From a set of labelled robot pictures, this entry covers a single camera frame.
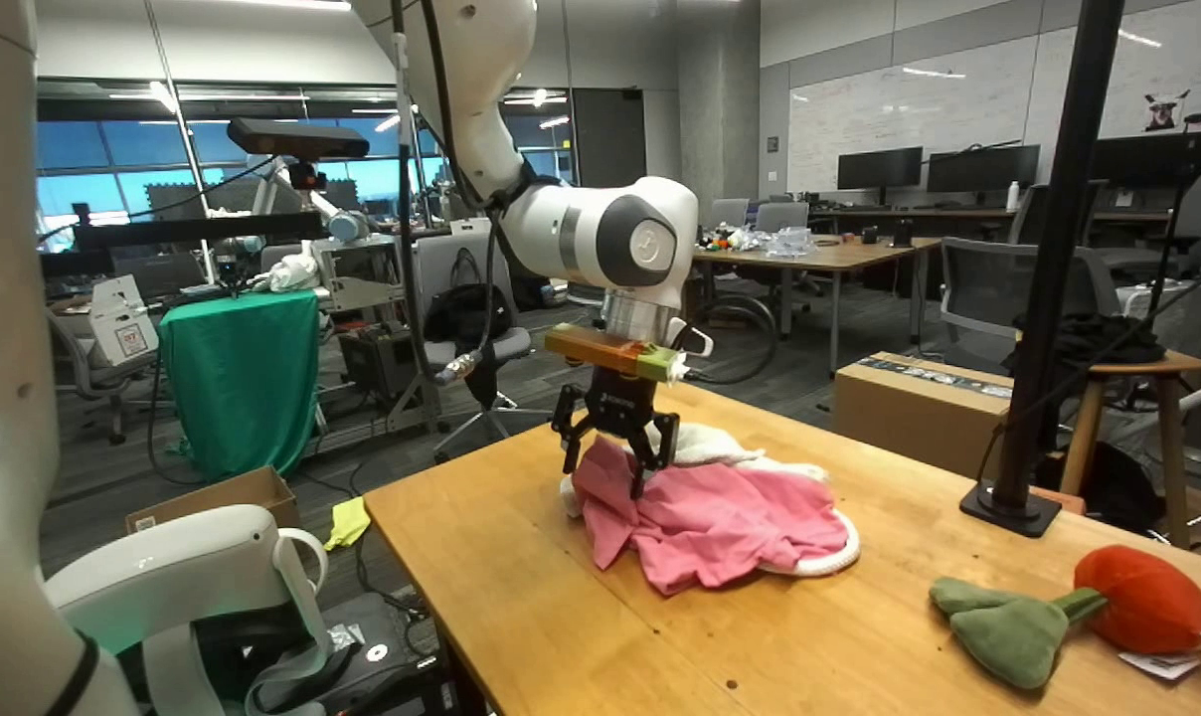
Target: pink cloth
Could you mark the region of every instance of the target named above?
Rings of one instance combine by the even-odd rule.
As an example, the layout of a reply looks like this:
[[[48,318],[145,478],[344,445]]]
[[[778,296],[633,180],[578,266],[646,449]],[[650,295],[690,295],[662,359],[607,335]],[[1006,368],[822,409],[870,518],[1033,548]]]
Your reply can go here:
[[[578,463],[574,489],[595,567],[633,539],[650,584],[663,597],[690,584],[720,589],[760,563],[789,572],[800,556],[846,544],[829,485],[778,470],[670,463],[633,499],[633,457],[599,437]]]

